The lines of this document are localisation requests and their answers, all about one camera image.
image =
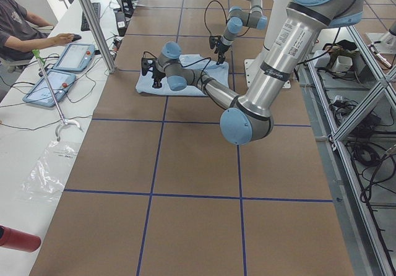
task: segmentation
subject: computer mouse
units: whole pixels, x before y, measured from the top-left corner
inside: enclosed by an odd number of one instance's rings
[[[74,37],[73,37],[73,40],[72,40],[72,42],[74,42],[74,41],[77,41],[77,40],[81,39],[81,36],[80,36],[80,35],[78,35],[78,34],[76,34],[76,33],[74,33],[73,35],[74,35]]]

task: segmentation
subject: white desk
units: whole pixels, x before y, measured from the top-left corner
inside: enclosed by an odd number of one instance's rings
[[[91,0],[92,2],[101,2],[100,25],[105,38],[117,34],[114,13],[108,6],[110,0]],[[94,43],[91,31],[81,32],[81,13],[82,9],[75,0],[64,17],[59,21],[57,26],[51,32],[52,35],[58,33],[78,33],[82,39],[76,43]],[[63,46],[57,46],[41,50],[41,57],[46,57],[51,53],[61,54]],[[93,92],[82,101],[72,104],[66,97],[60,103],[65,117],[73,118],[75,116],[92,115],[105,86],[107,79],[107,70],[103,60],[89,72],[89,77],[96,81],[97,85]],[[38,65],[30,66],[23,71],[17,82],[37,82]],[[73,85],[69,91],[71,100],[77,100],[87,94],[92,88],[93,82],[86,77],[81,78]],[[29,90],[28,87],[22,88],[24,92]],[[11,89],[0,106],[12,105],[22,102],[24,94],[16,89]],[[55,107],[40,108],[33,105],[19,105],[0,108],[0,120],[10,126],[34,128],[59,119]],[[81,124],[83,132],[75,126],[69,126],[62,129],[61,141],[81,143],[89,127],[90,118],[77,119]],[[46,204],[31,203],[17,198],[20,187],[26,177],[30,174],[36,161],[48,146],[49,142],[56,140],[55,129],[58,124],[53,124],[37,131],[20,131],[13,128],[0,126],[0,225],[15,228],[38,235],[42,240],[45,237],[50,221],[56,209],[56,203]],[[0,275],[6,276],[23,276],[28,275],[38,251],[27,253],[15,251],[12,249],[0,248]]]

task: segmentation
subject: red cylinder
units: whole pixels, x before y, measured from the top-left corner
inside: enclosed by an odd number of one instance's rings
[[[38,236],[0,225],[0,246],[21,251],[33,252],[40,247]]]

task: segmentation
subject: tablet device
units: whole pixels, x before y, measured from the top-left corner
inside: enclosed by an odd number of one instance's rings
[[[56,64],[54,70],[67,72],[82,72],[90,63],[95,54],[93,44],[67,44]]]
[[[57,71],[54,69],[48,70],[47,75],[57,101],[61,100],[66,92],[72,87],[76,78],[75,74],[73,73]],[[26,103],[32,103],[45,107],[52,107],[55,105],[44,77],[42,77],[29,90],[22,100]]]

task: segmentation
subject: clear plastic bag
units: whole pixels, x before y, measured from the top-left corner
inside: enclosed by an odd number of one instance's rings
[[[35,202],[58,202],[81,144],[52,141],[30,175],[22,183],[19,198]]]

